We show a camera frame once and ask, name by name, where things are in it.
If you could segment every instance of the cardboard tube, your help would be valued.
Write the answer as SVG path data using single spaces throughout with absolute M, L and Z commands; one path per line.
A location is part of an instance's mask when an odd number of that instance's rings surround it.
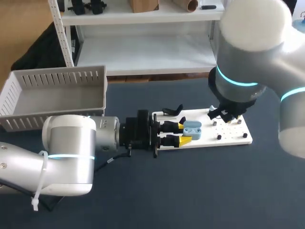
M 188 12 L 194 12 L 198 7 L 197 0 L 173 0 L 173 2 Z

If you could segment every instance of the dark blue table surface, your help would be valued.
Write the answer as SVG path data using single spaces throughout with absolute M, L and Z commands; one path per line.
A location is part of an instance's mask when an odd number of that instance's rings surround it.
M 206 79 L 110 84 L 106 115 L 121 122 L 163 107 L 218 105 Z M 49 213 L 33 212 L 23 195 L 0 195 L 1 229 L 303 229 L 305 160 L 279 146 L 279 99 L 267 90 L 244 115 L 253 143 L 161 152 L 133 152 L 109 164 L 85 196 L 65 198 Z M 0 134 L 33 152 L 41 132 Z M 96 164 L 112 154 L 96 152 Z

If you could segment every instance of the screw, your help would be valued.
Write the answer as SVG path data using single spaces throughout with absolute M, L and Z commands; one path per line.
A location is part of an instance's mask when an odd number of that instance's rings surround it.
M 1 164 L 0 164 L 0 168 L 5 169 L 6 167 L 7 167 L 7 165 L 6 165 L 5 163 L 1 163 Z

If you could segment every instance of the light blue part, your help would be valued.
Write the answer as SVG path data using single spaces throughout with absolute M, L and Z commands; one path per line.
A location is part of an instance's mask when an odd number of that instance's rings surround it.
M 305 20 L 295 20 L 292 22 L 292 26 L 302 33 L 305 33 Z
M 187 127 L 183 129 L 183 136 L 192 137 L 192 141 L 199 140 L 201 138 L 201 128 L 196 127 Z
M 201 122 L 199 121 L 192 121 L 192 120 L 187 120 L 183 123 L 183 127 L 191 127 L 191 128 L 200 128 L 201 127 Z
M 219 72 L 219 74 L 229 83 L 235 84 L 237 86 L 242 86 L 242 87 L 252 87 L 252 86 L 256 86 L 258 85 L 258 83 L 240 83 L 240 82 L 236 82 L 234 80 L 230 80 L 228 77 L 226 77 L 219 69 L 219 67 L 217 66 L 217 70 Z
M 93 156 L 86 156 L 86 155 L 76 155 L 76 154 L 53 154 L 49 155 L 49 158 L 59 159 L 64 157 L 73 157 L 73 158 L 82 158 L 82 159 L 95 159 Z
M 300 87 L 300 88 L 297 88 L 297 89 L 293 89 L 289 92 L 287 92 L 286 94 L 284 94 L 281 98 L 281 101 L 283 101 L 285 98 L 293 95 L 293 94 L 297 94 L 297 93 L 300 93 L 300 92 L 305 92 L 305 87 Z

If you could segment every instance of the white plastic basket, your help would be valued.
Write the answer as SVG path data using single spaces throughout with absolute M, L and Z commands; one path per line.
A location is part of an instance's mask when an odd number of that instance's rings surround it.
M 0 94 L 6 131 L 42 129 L 52 115 L 103 115 L 105 66 L 12 71 Z

